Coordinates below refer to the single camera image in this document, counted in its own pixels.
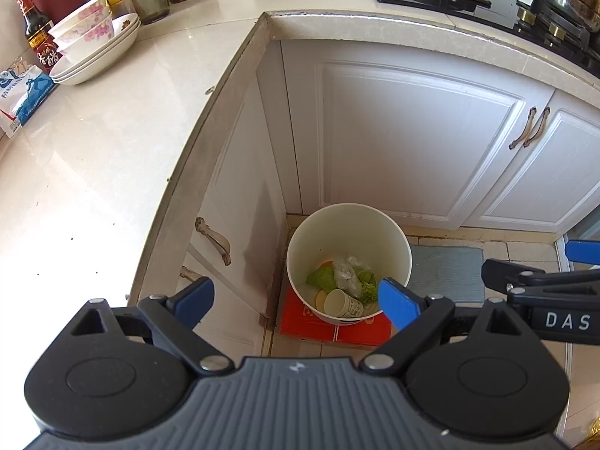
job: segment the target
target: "white plate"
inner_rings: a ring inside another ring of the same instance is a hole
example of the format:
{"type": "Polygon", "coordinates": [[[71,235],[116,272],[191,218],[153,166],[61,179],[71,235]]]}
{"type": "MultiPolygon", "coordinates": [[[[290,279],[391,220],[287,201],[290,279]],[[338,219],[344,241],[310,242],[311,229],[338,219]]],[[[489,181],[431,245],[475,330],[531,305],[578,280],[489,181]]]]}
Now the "white plate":
{"type": "Polygon", "coordinates": [[[75,64],[71,63],[65,56],[62,56],[50,71],[50,78],[56,82],[56,80],[61,80],[65,78],[68,74],[82,69],[90,61],[99,58],[100,54],[108,52],[110,48],[112,48],[114,45],[118,44],[123,39],[125,39],[125,37],[127,37],[131,32],[133,32],[136,26],[139,27],[139,24],[140,19],[137,16],[137,13],[129,13],[127,15],[120,16],[119,18],[115,18],[113,20],[115,36],[111,40],[105,42],[104,45],[102,45],[102,47],[96,49],[90,55],[87,55],[80,62],[77,62],[75,64]],[[126,28],[121,28],[127,20],[129,20],[131,23],[126,28]]]}
{"type": "Polygon", "coordinates": [[[73,86],[75,84],[84,83],[88,79],[97,76],[105,69],[109,68],[115,62],[117,62],[121,58],[121,56],[125,54],[127,50],[135,43],[137,32],[140,29],[141,25],[142,24],[140,22],[138,26],[121,42],[117,43],[114,47],[102,54],[100,57],[86,64],[82,69],[79,69],[73,73],[69,73],[63,79],[55,79],[54,82],[56,84],[66,84],[68,86],[73,86]]]}

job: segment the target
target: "stove knob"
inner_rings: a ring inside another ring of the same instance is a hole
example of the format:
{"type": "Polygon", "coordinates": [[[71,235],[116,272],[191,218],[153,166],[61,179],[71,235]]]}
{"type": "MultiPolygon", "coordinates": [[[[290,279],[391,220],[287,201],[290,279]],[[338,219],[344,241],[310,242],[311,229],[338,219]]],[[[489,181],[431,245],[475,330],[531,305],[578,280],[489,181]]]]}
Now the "stove knob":
{"type": "Polygon", "coordinates": [[[548,25],[548,31],[558,40],[563,40],[565,38],[566,32],[560,28],[558,25],[551,23],[548,25]]]}
{"type": "Polygon", "coordinates": [[[529,25],[533,25],[535,23],[535,14],[522,6],[517,10],[517,17],[521,22],[525,22],[529,25]]]}

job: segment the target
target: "white bucket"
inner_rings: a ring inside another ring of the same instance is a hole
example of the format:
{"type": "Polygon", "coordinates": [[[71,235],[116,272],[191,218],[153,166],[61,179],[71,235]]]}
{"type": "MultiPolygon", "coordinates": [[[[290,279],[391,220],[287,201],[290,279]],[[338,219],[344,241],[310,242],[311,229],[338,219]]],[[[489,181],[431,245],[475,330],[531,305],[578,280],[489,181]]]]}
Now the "white bucket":
{"type": "Polygon", "coordinates": [[[382,311],[376,303],[360,318],[337,318],[319,311],[305,299],[316,294],[306,278],[334,257],[353,255],[368,266],[379,280],[392,277],[407,285],[412,270],[412,253],[406,236],[387,214],[345,202],[332,204],[311,214],[294,232],[287,249],[287,273],[293,290],[317,317],[331,324],[347,325],[367,320],[382,311]]]}

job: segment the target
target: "white letter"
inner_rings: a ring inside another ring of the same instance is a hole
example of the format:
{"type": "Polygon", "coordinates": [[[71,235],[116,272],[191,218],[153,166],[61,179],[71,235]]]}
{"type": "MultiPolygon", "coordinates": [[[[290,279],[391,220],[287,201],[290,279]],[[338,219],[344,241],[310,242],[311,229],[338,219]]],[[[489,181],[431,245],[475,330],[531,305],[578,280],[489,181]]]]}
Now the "white letter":
{"type": "Polygon", "coordinates": [[[584,314],[584,315],[581,317],[581,323],[582,323],[582,324],[580,324],[580,326],[579,326],[579,329],[580,329],[580,330],[587,330],[587,329],[590,327],[590,322],[589,322],[589,321],[587,321],[587,320],[589,320],[589,319],[590,319],[590,315],[589,315],[589,314],[584,314]]]}
{"type": "Polygon", "coordinates": [[[546,317],[546,326],[554,326],[556,324],[556,313],[552,311],[548,311],[548,316],[546,317]]]}
{"type": "Polygon", "coordinates": [[[573,329],[573,320],[571,319],[571,313],[569,313],[566,316],[565,321],[563,322],[563,326],[561,326],[561,328],[564,328],[567,325],[569,325],[569,328],[573,329]]]}

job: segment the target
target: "gas stove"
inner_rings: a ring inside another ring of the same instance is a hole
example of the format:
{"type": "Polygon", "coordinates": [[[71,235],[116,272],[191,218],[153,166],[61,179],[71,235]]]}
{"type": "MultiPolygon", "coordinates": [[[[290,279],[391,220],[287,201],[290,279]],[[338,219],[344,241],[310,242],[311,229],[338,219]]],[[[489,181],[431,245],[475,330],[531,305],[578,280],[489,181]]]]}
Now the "gas stove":
{"type": "Polygon", "coordinates": [[[473,20],[534,42],[600,78],[600,33],[554,10],[544,0],[377,0],[473,20]]]}

